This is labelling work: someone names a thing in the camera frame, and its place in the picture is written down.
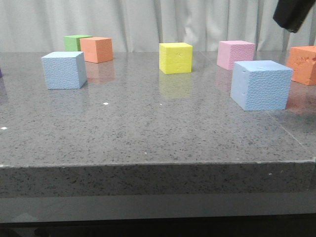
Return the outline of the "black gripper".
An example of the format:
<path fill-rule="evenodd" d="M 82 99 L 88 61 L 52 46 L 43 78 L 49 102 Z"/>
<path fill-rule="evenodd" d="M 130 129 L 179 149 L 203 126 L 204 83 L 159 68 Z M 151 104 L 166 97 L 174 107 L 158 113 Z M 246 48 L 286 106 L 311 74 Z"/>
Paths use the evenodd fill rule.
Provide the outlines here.
<path fill-rule="evenodd" d="M 315 0 L 279 0 L 273 19 L 280 27 L 296 33 L 314 4 Z"/>

